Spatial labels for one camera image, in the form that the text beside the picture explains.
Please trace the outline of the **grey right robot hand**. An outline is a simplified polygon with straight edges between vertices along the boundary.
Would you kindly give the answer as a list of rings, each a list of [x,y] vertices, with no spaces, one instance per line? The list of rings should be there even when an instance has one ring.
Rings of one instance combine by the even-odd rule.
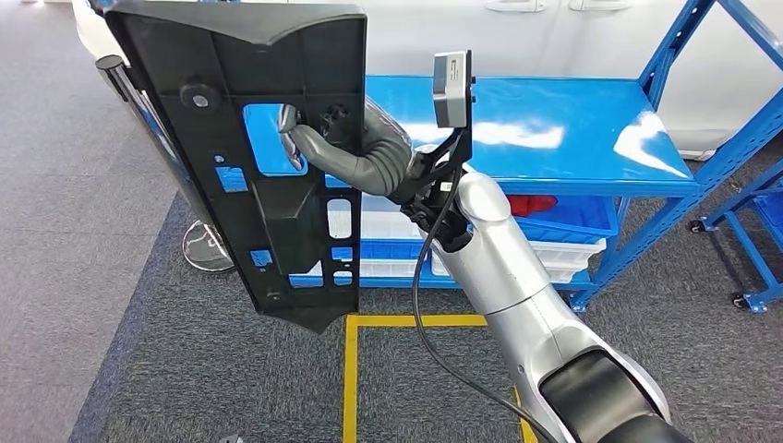
[[[370,195],[388,196],[403,182],[413,154],[411,139],[394,118],[365,98],[363,150],[356,156],[330,144],[310,126],[298,122],[298,110],[283,104],[277,130],[289,162],[302,160]]]

